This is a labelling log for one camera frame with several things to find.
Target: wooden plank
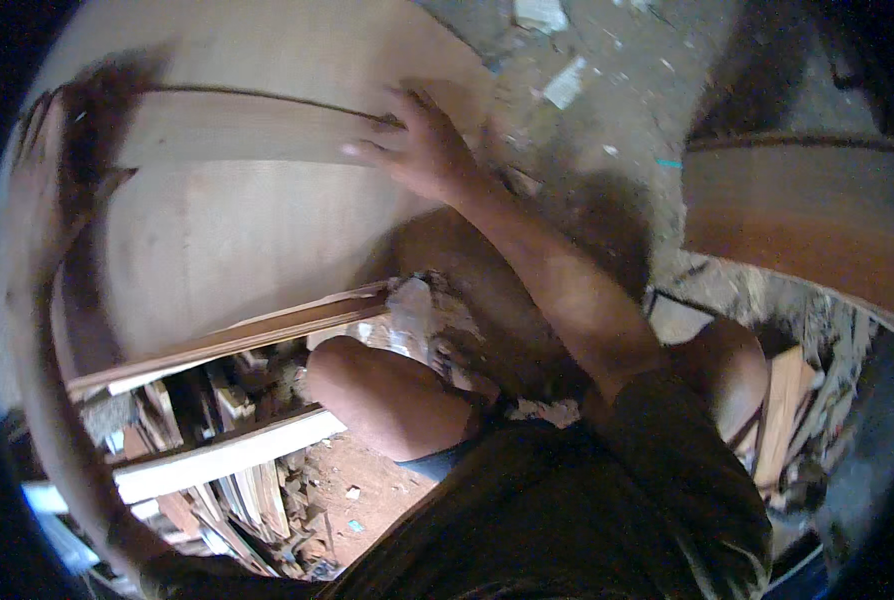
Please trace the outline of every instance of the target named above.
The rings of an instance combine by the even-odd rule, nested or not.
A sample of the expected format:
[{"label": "wooden plank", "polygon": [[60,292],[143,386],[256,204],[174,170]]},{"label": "wooden plank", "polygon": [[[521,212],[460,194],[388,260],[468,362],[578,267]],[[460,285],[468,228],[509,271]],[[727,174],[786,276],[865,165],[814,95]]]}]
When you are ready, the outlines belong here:
[{"label": "wooden plank", "polygon": [[685,154],[684,248],[817,283],[894,323],[894,151],[789,142]]},{"label": "wooden plank", "polygon": [[[302,161],[363,164],[341,152],[380,119],[309,102],[224,91],[141,94],[117,164]],[[396,143],[397,136],[391,138]]]},{"label": "wooden plank", "polygon": [[776,486],[801,403],[803,349],[798,345],[770,361],[770,386],[764,405],[764,429],[753,480],[758,488]]},{"label": "wooden plank", "polygon": [[[333,414],[311,405],[302,414],[222,434],[199,448],[161,452],[123,464],[114,469],[114,482],[123,502],[135,504],[273,461],[345,430]],[[66,512],[66,503],[53,484],[25,482],[22,487],[31,506]]]},{"label": "wooden plank", "polygon": [[277,466],[267,461],[254,466],[257,480],[257,498],[261,503],[261,518],[273,533],[284,540],[291,536],[291,525],[284,510],[284,499],[280,494]]},{"label": "wooden plank", "polygon": [[191,503],[184,499],[179,491],[157,496],[157,506],[160,507],[161,514],[168,518],[178,530],[188,536],[196,538],[201,536],[201,522],[194,517]]},{"label": "wooden plank", "polygon": [[355,323],[387,312],[386,293],[369,297],[351,297],[271,318],[252,320],[178,345],[166,352],[114,366],[100,372],[81,375],[67,382],[67,390],[77,395],[84,390],[127,378],[141,378],[152,372],[229,354],[260,348],[298,338],[308,333]]}]

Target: hand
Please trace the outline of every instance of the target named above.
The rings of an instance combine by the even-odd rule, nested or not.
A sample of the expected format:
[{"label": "hand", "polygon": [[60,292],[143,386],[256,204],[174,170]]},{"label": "hand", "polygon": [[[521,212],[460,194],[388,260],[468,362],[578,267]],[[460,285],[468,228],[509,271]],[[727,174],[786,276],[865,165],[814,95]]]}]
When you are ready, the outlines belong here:
[{"label": "hand", "polygon": [[380,167],[418,196],[450,206],[489,188],[490,176],[477,166],[450,117],[429,94],[392,87],[386,91],[391,112],[406,126],[405,149],[359,140],[341,148],[346,155]]}]

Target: forearm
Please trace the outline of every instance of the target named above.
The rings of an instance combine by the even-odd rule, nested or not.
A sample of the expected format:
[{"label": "forearm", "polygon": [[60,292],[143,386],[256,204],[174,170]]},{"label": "forearm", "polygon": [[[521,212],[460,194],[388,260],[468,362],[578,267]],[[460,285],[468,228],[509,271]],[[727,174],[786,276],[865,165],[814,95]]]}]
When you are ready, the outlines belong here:
[{"label": "forearm", "polygon": [[660,364],[657,337],[624,288],[503,186],[486,183],[452,204],[503,255],[597,383],[601,375],[616,383]]},{"label": "forearm", "polygon": [[[84,430],[60,377],[49,306],[45,288],[16,301],[10,309],[9,335],[15,341],[30,436],[44,471],[93,547],[118,570],[136,575],[143,560],[170,546],[136,522],[120,498],[109,465]],[[110,538],[115,523],[117,533],[124,530],[129,538]]]}]

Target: wooden frame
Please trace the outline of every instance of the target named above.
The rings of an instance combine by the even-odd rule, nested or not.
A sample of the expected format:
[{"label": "wooden frame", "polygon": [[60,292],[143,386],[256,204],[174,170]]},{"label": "wooden frame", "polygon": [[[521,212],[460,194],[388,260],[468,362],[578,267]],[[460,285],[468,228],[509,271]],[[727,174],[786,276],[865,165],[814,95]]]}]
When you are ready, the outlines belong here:
[{"label": "wooden frame", "polygon": [[387,312],[386,300],[387,289],[383,283],[331,295],[243,321],[159,354],[74,377],[66,383],[67,392],[73,398],[80,398],[111,384],[119,384],[118,389],[124,391],[131,385],[137,387],[209,360],[375,317]]},{"label": "wooden frame", "polygon": [[[387,312],[387,296],[384,282],[329,295],[250,318],[141,360],[73,378],[67,389],[73,398],[105,386],[129,389],[223,356],[357,323]],[[242,472],[345,430],[333,414],[313,404],[298,414],[221,434],[200,447],[125,462],[114,469],[114,482],[123,502],[135,504]],[[26,482],[22,487],[35,510],[67,512],[67,503],[50,482]]]}]

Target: thigh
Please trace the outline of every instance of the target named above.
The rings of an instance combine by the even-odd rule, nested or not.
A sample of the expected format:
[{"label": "thigh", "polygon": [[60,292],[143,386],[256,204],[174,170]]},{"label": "thigh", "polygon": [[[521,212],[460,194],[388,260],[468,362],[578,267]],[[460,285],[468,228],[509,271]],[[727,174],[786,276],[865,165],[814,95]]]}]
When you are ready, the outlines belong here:
[{"label": "thigh", "polygon": [[321,342],[310,354],[311,397],[370,448],[413,461],[476,435],[479,414],[429,366],[353,338]]}]

